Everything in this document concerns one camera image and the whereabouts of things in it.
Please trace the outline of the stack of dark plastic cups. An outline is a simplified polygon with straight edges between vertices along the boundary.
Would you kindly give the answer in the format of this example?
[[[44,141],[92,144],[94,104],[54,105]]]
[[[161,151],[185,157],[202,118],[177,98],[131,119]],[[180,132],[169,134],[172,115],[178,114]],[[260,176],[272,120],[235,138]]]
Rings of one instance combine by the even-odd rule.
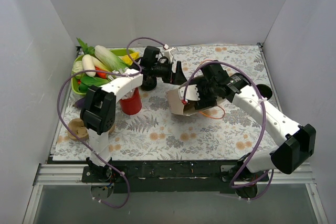
[[[265,85],[265,84],[258,84],[257,85],[257,89],[259,90],[261,96],[263,98],[266,98],[267,100],[270,100],[271,97],[273,96],[272,89],[269,86]]]

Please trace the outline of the paper takeout bag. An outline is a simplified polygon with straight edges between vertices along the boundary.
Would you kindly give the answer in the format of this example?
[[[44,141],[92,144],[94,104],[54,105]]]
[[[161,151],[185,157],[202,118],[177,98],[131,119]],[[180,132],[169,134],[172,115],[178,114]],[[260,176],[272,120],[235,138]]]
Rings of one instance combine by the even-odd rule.
[[[195,78],[193,78],[190,81],[189,85],[193,85],[193,84],[202,84],[202,85],[207,85],[208,81],[207,79],[203,76],[197,76]],[[196,101],[189,101],[189,102],[185,102],[185,101],[181,101],[179,98],[179,95],[177,93],[178,88],[180,87],[178,86],[175,89],[169,90],[166,92],[166,98],[167,98],[167,102],[170,108],[170,111],[175,114],[175,115],[183,115],[183,116],[191,116],[191,115],[195,115],[195,114],[201,114],[207,118],[211,118],[211,119],[215,119],[215,120],[220,120],[225,116],[225,110],[223,107],[221,107],[221,103],[223,102],[222,98],[218,98],[217,99],[217,105],[212,107],[212,108],[207,108],[207,109],[202,109],[200,111],[195,110],[194,105]]]

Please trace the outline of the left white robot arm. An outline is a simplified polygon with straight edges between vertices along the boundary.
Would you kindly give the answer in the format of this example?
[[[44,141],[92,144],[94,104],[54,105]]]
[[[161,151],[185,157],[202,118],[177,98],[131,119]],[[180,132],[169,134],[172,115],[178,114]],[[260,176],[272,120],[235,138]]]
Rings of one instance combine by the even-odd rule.
[[[87,158],[90,173],[100,182],[112,177],[109,167],[109,131],[115,122],[115,108],[130,91],[143,86],[147,90],[156,87],[157,78],[163,82],[180,85],[186,82],[182,63],[172,55],[172,48],[160,54],[160,49],[147,46],[144,54],[125,71],[122,77],[100,87],[91,86],[86,95],[80,118],[88,132],[91,154]]]

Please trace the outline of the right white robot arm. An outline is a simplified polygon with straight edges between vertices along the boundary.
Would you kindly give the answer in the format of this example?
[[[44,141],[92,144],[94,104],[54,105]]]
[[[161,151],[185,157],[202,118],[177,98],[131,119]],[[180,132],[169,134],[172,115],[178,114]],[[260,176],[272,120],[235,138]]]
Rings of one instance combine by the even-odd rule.
[[[267,132],[277,147],[258,151],[256,147],[243,156],[233,169],[236,179],[251,180],[258,172],[277,169],[291,174],[314,152],[316,130],[310,125],[301,125],[288,118],[262,94],[255,83],[241,70],[233,75],[223,69],[224,63],[209,61],[200,65],[203,83],[197,86],[199,103],[205,98],[223,98],[241,108],[261,125],[258,143]]]

